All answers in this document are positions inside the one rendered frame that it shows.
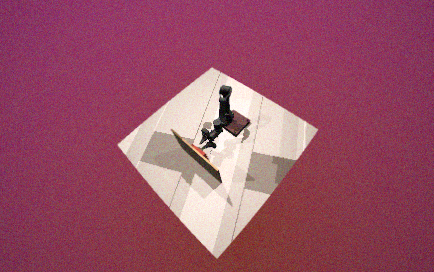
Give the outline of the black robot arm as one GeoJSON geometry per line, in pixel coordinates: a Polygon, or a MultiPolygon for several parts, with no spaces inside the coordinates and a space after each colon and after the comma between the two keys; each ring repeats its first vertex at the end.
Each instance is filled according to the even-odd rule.
{"type": "Polygon", "coordinates": [[[213,121],[214,130],[220,134],[227,124],[233,122],[234,113],[230,109],[230,96],[232,93],[231,86],[222,85],[219,90],[219,117],[213,121]],[[223,97],[221,97],[221,94],[223,97]]]}

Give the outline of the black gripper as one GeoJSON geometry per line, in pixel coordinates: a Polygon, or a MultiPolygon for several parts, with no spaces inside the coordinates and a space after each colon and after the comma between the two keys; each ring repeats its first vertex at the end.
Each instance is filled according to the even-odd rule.
{"type": "Polygon", "coordinates": [[[209,140],[209,142],[207,142],[206,145],[202,149],[206,149],[206,148],[209,148],[209,147],[212,147],[212,148],[215,149],[217,146],[212,141],[215,141],[214,139],[216,137],[218,138],[218,135],[219,135],[218,132],[213,129],[209,133],[209,131],[207,129],[205,129],[205,128],[203,128],[201,131],[202,131],[202,139],[201,139],[199,145],[202,144],[203,142],[205,142],[206,140],[209,140]]]}

